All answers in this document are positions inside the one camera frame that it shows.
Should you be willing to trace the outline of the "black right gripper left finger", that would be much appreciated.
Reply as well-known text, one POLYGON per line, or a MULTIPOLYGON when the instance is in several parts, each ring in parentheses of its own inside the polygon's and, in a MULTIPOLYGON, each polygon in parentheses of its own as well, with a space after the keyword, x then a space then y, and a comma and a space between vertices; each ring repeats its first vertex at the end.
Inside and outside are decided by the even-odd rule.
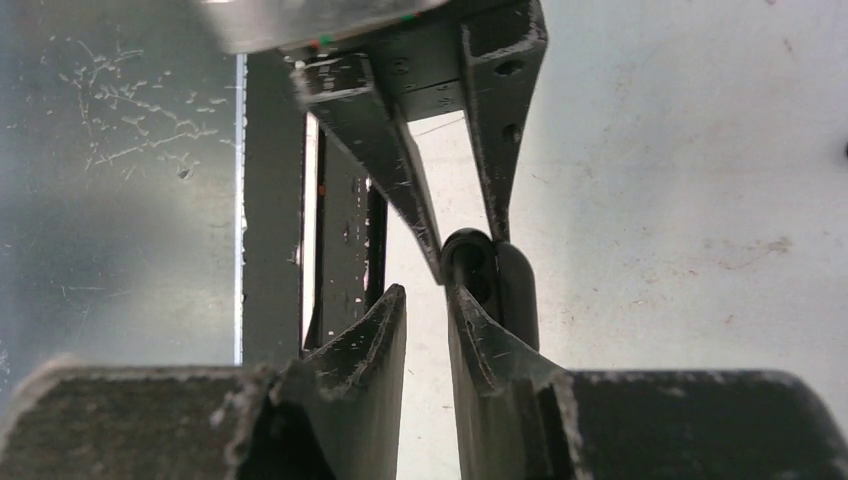
POLYGON ((392 479, 406 294, 284 367, 51 363, 1 420, 5 479, 392 479))

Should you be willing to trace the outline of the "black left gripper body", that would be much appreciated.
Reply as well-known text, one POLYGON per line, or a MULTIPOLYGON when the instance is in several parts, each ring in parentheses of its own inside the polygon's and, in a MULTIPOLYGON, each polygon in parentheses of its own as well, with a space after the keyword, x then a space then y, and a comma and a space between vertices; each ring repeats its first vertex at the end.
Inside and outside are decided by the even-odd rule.
POLYGON ((460 23, 505 1, 447 1, 376 31, 322 36, 303 53, 305 64, 351 53, 370 59, 380 88, 406 120, 465 111, 460 23))

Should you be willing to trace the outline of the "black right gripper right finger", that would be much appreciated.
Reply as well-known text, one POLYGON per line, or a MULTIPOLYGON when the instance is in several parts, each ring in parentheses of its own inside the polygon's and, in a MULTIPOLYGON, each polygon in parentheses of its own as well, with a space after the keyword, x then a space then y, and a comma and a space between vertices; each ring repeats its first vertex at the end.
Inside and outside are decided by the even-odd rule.
POLYGON ((448 291, 465 479, 843 479, 847 444, 799 378, 565 369, 448 291))

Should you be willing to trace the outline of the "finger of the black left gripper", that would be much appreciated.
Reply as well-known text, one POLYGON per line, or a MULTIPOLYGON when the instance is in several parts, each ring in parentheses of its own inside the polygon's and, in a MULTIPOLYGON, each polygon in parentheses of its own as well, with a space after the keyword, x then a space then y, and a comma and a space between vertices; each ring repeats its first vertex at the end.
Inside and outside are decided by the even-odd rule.
POLYGON ((361 165, 405 222, 441 285, 442 241, 420 151, 399 107, 380 88, 368 56, 319 59, 297 67, 291 79, 324 134, 361 165))
POLYGON ((505 1, 460 23, 465 118, 496 241, 510 240, 517 162, 547 45, 539 1, 505 1))

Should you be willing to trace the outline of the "black oval charging case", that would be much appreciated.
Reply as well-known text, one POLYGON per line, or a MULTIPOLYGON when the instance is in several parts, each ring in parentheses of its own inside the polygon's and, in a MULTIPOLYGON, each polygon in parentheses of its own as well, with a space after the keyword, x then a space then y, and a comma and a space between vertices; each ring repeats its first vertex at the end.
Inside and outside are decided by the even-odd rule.
POLYGON ((520 249, 464 228, 445 241, 441 267, 447 286, 465 287, 490 318, 539 349, 535 275, 520 249))

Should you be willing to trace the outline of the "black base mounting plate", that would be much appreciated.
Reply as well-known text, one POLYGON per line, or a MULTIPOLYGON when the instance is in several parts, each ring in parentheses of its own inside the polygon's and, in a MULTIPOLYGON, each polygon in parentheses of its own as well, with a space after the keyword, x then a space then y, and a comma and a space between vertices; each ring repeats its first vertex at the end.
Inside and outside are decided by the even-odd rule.
POLYGON ((302 113, 279 53, 250 54, 245 69, 239 352, 283 365, 381 295, 386 204, 302 113))

